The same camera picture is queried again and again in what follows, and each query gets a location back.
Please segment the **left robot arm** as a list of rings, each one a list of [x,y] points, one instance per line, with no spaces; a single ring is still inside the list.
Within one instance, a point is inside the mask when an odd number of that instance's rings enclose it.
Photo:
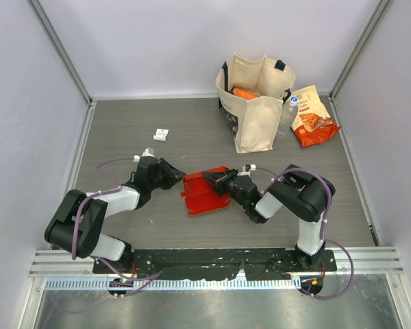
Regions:
[[[106,218],[142,208],[156,189],[169,190],[186,174],[163,158],[143,156],[127,182],[106,191],[69,190],[45,230],[45,241],[76,258],[96,258],[115,272],[127,272],[133,263],[132,246],[102,233]]]

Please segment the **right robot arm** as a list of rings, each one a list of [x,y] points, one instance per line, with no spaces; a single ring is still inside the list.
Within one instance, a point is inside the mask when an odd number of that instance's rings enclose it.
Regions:
[[[215,193],[229,195],[254,223],[266,223],[278,210],[287,208],[299,220],[298,267],[309,271],[320,263],[326,217],[336,192],[329,180],[291,164],[261,193],[248,175],[236,169],[201,174]]]

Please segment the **red cardboard paper box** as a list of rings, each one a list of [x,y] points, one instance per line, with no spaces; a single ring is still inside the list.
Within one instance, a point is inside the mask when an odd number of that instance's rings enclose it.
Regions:
[[[182,183],[184,191],[181,192],[181,197],[190,216],[224,209],[231,204],[229,195],[219,196],[206,182],[201,172],[185,175]]]

